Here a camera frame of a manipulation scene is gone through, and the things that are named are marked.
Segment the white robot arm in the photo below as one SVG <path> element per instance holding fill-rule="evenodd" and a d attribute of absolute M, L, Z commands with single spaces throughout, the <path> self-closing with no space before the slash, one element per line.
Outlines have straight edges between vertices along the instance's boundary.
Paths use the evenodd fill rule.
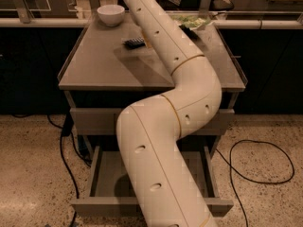
<path fill-rule="evenodd" d="M 207 57 L 155 0 L 124 0 L 174 88 L 125 108 L 117 142 L 149 227 L 218 227 L 177 141 L 219 110 L 222 87 Z"/>

